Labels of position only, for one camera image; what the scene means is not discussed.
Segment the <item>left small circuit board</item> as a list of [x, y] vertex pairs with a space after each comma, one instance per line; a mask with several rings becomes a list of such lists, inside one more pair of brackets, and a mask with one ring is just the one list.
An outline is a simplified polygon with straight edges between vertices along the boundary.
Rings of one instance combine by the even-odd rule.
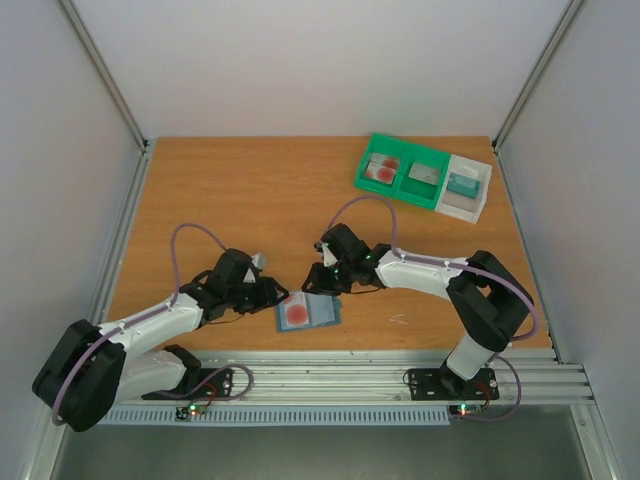
[[205, 405], [189, 405], [177, 407], [175, 409], [176, 421], [191, 421], [192, 419], [204, 415], [208, 410]]

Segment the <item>aluminium corner post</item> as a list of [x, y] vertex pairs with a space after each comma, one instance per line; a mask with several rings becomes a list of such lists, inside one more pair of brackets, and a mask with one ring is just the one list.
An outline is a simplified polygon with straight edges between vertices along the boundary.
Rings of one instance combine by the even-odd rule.
[[119, 112], [120, 117], [126, 124], [129, 133], [131, 134], [134, 142], [136, 143], [139, 151], [144, 153], [147, 149], [149, 141], [142, 132], [138, 122], [134, 118], [134, 115], [125, 100], [120, 88], [118, 87], [111, 71], [104, 60], [92, 34], [90, 33], [87, 25], [85, 24], [82, 15], [72, 0], [56, 0], [56, 5], [60, 8], [63, 16], [67, 20], [71, 30], [76, 36], [80, 46], [87, 55], [87, 58], [104, 85], [107, 93], [113, 101], [116, 109]]
[[496, 136], [492, 140], [492, 147], [496, 156], [499, 155], [501, 148], [504, 146], [511, 132], [515, 128], [515, 125], [524, 112], [526, 106], [532, 100], [536, 89], [544, 78], [544, 75], [556, 57], [558, 50], [563, 45], [566, 37], [569, 35], [569, 32], [586, 4], [586, 0], [570, 0], [567, 1], [563, 7], [558, 20], [554, 24], [551, 33], [545, 41], [540, 53], [536, 57], [529, 74], [527, 75], [505, 117], [505, 120], [502, 122]]

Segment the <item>blue card holder wallet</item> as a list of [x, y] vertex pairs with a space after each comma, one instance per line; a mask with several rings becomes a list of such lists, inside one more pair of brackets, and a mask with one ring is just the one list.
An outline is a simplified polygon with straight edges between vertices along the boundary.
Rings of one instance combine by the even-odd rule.
[[282, 304], [275, 308], [276, 329], [279, 333], [302, 331], [327, 326], [339, 325], [341, 323], [340, 310], [341, 302], [337, 297], [316, 295], [305, 293], [307, 306], [310, 314], [310, 324], [294, 329], [284, 329], [281, 321]]

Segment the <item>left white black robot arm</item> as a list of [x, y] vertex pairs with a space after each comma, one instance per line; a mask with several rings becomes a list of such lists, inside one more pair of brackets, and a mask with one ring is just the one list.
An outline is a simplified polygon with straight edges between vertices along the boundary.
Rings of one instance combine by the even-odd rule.
[[201, 362], [170, 341], [228, 311], [255, 314], [287, 299], [288, 290], [263, 275], [263, 260], [228, 249], [213, 268], [155, 306], [101, 325], [72, 323], [32, 384], [50, 407], [53, 424], [83, 432], [117, 403], [146, 395], [186, 399], [203, 391], [209, 376]]

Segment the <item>white plastic bin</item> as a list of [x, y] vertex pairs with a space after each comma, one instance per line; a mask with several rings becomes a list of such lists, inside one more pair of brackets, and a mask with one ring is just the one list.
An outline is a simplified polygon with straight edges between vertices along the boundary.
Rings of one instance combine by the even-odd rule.
[[476, 224], [487, 201], [492, 166], [452, 155], [435, 211]]

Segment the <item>right small circuit board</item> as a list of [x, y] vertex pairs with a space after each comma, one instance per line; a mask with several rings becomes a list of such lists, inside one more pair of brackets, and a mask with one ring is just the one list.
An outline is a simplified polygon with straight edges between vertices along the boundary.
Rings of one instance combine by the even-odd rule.
[[466, 417], [479, 415], [488, 409], [489, 405], [485, 404], [469, 404], [461, 403], [449, 407], [449, 413], [454, 417]]

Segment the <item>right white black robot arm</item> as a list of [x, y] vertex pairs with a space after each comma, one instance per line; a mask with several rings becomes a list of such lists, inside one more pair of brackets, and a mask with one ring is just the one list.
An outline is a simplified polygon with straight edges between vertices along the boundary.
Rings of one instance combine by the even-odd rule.
[[340, 223], [315, 245], [321, 260], [310, 267], [305, 293], [339, 296], [355, 284], [406, 289], [449, 301], [465, 330], [439, 368], [439, 388], [447, 399], [473, 389], [490, 360], [520, 338], [527, 317], [535, 316], [532, 297], [491, 253], [441, 258], [401, 250], [391, 244], [369, 247]]

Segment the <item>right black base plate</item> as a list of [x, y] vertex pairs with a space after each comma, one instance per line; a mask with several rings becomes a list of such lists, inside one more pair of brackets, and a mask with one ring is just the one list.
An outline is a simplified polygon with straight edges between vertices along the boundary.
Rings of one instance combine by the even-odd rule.
[[481, 368], [471, 380], [462, 380], [441, 368], [406, 370], [403, 382], [413, 401], [480, 401], [500, 398], [496, 375], [491, 368]]

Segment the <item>left aluminium corner post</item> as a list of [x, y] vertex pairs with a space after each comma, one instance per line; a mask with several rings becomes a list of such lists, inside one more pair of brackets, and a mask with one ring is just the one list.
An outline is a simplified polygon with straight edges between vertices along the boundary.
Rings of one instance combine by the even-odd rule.
[[90, 33], [87, 25], [85, 24], [82, 15], [72, 0], [56, 0], [56, 5], [60, 8], [63, 16], [67, 20], [71, 30], [76, 36], [80, 46], [87, 55], [87, 58], [104, 85], [107, 93], [113, 101], [116, 109], [119, 112], [120, 117], [126, 124], [129, 133], [131, 134], [134, 142], [136, 143], [139, 151], [144, 153], [147, 149], [149, 141], [142, 132], [138, 122], [134, 118], [134, 115], [125, 100], [120, 88], [118, 87], [111, 71], [104, 60], [92, 34]]

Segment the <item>aluminium front rail frame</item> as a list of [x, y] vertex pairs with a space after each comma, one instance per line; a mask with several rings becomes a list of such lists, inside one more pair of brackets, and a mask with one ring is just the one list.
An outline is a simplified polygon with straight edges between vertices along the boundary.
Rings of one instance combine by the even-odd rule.
[[[248, 405], [407, 405], [403, 374], [437, 367], [446, 350], [195, 350], [205, 367], [239, 363], [252, 370]], [[584, 367], [562, 363], [554, 350], [512, 348], [503, 354], [519, 374], [524, 405], [592, 405]]]

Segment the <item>small circuit board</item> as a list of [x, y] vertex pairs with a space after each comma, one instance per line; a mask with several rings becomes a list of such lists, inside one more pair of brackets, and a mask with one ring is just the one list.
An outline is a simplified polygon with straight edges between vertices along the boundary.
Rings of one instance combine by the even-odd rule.
[[205, 405], [189, 405], [177, 407], [175, 409], [176, 421], [191, 421], [192, 419], [204, 415], [208, 410]]
[[449, 407], [449, 413], [454, 417], [466, 417], [479, 415], [488, 409], [489, 405], [485, 404], [469, 404], [461, 403]]

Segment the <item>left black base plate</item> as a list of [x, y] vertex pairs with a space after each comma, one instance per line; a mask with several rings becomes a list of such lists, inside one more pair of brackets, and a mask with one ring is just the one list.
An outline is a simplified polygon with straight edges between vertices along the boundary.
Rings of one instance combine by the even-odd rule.
[[187, 371], [177, 387], [166, 391], [150, 392], [142, 396], [145, 401], [151, 400], [203, 400], [228, 398], [233, 386], [233, 371], [231, 368], [215, 369], [201, 368], [198, 371]]

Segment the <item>green plastic bin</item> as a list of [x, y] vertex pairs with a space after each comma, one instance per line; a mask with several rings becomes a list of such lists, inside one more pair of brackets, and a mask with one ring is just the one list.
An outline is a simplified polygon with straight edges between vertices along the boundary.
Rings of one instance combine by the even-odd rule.
[[394, 183], [396, 199], [434, 210], [441, 196], [452, 155], [409, 143], [401, 157], [399, 179]]
[[396, 197], [409, 152], [409, 142], [373, 134], [356, 168], [354, 186], [389, 198]]

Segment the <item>red patterned card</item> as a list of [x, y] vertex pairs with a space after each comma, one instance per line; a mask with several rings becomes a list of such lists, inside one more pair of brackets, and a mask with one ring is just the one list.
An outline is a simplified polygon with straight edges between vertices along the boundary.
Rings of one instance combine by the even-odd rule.
[[384, 155], [382, 157], [381, 164], [385, 168], [389, 168], [389, 169], [392, 169], [392, 170], [398, 170], [400, 162], [396, 157]]

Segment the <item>middle green plastic bin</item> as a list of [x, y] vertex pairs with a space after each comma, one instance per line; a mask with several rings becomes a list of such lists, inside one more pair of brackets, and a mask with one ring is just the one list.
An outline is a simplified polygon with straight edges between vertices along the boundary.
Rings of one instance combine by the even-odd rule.
[[401, 157], [399, 179], [394, 183], [396, 199], [434, 210], [441, 196], [452, 155], [409, 143]]

